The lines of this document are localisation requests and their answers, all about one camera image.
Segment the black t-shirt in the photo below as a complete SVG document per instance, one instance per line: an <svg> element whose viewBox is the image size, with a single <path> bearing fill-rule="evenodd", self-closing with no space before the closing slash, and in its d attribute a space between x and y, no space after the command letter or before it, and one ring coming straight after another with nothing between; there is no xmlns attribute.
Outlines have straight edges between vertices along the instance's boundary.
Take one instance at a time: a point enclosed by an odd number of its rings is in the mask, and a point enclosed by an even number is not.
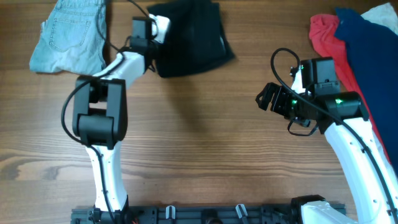
<svg viewBox="0 0 398 224"><path fill-rule="evenodd" d="M170 19L165 42L155 60L160 77L207 72L235 58L223 29L219 3L179 0L149 6L147 10Z"/></svg>

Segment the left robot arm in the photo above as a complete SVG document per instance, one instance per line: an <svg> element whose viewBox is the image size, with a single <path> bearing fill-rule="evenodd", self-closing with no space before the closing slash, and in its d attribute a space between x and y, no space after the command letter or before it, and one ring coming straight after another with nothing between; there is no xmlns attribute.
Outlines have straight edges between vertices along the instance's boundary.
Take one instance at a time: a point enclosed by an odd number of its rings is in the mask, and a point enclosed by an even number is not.
<svg viewBox="0 0 398 224"><path fill-rule="evenodd" d="M159 56L163 41L133 38L115 60L91 77L80 76L73 100L72 139L85 146L96 186L89 219L93 223L132 223L121 177L121 145L127 133L127 89Z"/></svg>

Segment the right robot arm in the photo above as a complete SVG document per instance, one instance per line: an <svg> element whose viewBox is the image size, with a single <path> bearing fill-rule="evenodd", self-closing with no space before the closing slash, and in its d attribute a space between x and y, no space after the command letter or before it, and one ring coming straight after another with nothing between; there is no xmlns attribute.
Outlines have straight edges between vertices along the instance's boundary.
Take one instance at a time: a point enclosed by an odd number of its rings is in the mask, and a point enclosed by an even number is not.
<svg viewBox="0 0 398 224"><path fill-rule="evenodd" d="M256 103L290 124L307 128L316 123L314 129L325 136L341 164L359 223L397 223L397 177L377 148L358 93L341 92L333 83L300 88L268 83Z"/></svg>

